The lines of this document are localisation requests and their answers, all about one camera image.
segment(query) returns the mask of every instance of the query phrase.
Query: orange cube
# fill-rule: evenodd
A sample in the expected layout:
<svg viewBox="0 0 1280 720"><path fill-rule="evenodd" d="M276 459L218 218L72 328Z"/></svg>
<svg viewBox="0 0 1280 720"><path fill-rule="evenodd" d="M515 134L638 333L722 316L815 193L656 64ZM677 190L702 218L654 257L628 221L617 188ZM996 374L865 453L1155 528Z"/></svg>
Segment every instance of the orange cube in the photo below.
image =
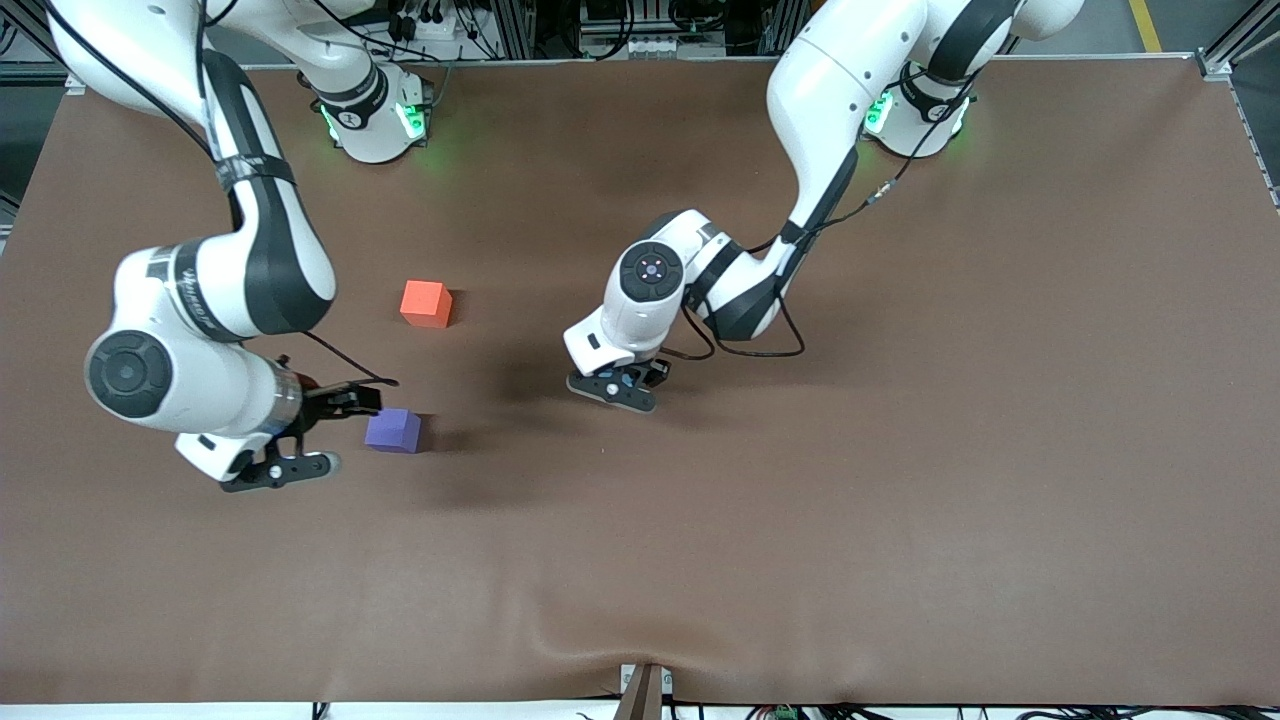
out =
<svg viewBox="0 0 1280 720"><path fill-rule="evenodd" d="M443 283L428 281L404 283L401 315L408 324L419 328L445 328L449 325L449 310L452 309L453 296L449 295Z"/></svg>

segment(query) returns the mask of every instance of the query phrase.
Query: black clamp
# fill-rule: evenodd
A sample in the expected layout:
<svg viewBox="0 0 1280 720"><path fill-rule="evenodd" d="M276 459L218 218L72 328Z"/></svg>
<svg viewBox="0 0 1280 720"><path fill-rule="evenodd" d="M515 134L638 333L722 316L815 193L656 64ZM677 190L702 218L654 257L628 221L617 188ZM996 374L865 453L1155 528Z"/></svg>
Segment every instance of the black clamp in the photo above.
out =
<svg viewBox="0 0 1280 720"><path fill-rule="evenodd" d="M284 365L285 357L280 364ZM320 420L340 420L353 415L376 415L383 409L383 393L376 388L357 383L339 383L328 387L315 387L306 375L298 375L303 387L310 386L302 398L302 409L289 427L271 438L264 448L262 460L253 462L246 451L232 471L236 478L218 483L223 492L244 492L248 489L279 489L289 483L324 478L337 469L337 456L328 452L303 452L302 436ZM283 455L279 441L293 438L297 455Z"/></svg>
<svg viewBox="0 0 1280 720"><path fill-rule="evenodd" d="M571 392L584 397L648 414L658 406L653 388L662 384L669 373L671 363L654 359L609 368L594 375L584 375L575 370L570 373L564 384Z"/></svg>

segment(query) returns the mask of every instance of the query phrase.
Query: black joint cap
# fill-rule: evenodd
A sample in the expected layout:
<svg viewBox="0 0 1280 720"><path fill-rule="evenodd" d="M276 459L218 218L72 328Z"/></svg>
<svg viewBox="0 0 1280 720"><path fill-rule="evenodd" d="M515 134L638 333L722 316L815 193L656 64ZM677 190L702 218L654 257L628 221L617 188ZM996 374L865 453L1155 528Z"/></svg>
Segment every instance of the black joint cap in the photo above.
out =
<svg viewBox="0 0 1280 720"><path fill-rule="evenodd" d="M86 370L99 402L125 418L155 415L169 393L173 361L160 341L138 331L102 338Z"/></svg>

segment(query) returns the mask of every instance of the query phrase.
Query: cube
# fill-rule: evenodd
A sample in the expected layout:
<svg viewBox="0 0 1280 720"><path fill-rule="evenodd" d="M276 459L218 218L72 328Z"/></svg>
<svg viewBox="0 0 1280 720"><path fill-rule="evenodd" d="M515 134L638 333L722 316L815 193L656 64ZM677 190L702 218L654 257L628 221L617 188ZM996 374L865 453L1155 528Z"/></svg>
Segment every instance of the cube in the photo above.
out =
<svg viewBox="0 0 1280 720"><path fill-rule="evenodd" d="M365 445L379 452L417 452L417 437L422 432L422 419L403 407L383 407L369 418Z"/></svg>
<svg viewBox="0 0 1280 720"><path fill-rule="evenodd" d="M452 309L453 296L443 283L428 281L404 283L401 315L408 324L419 328L445 328L449 325Z"/></svg>

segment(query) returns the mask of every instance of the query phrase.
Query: green led light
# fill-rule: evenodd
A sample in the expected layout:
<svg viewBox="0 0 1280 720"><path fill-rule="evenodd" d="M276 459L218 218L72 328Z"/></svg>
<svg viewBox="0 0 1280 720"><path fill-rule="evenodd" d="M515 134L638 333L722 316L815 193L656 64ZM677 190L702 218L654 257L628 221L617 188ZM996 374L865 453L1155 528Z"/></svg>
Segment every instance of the green led light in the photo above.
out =
<svg viewBox="0 0 1280 720"><path fill-rule="evenodd" d="M329 137L332 137L334 142L338 142L338 131L333 127L333 118L329 115L329 110L326 110L324 105L320 106L320 114L324 115L324 122L329 126Z"/></svg>
<svg viewBox="0 0 1280 720"><path fill-rule="evenodd" d="M884 91L876 102L872 102L870 110L867 111L867 132L879 132L884 129L884 122L888 120L888 111L893 109L893 94Z"/></svg>
<svg viewBox="0 0 1280 720"><path fill-rule="evenodd" d="M422 110L413 106L406 108L397 102L396 114L399 115L401 124L404 126L404 132L407 132L411 138L422 137L422 133L425 132L422 128Z"/></svg>

